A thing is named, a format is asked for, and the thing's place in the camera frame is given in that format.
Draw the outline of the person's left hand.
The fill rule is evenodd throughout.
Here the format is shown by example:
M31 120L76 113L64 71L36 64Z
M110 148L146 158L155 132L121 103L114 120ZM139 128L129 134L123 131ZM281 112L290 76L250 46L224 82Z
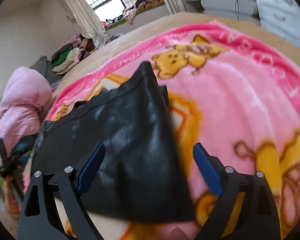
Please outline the person's left hand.
M10 214L18 215L20 213L20 210L11 188L12 181L13 177L7 176L3 182L2 190L4 194L5 208Z

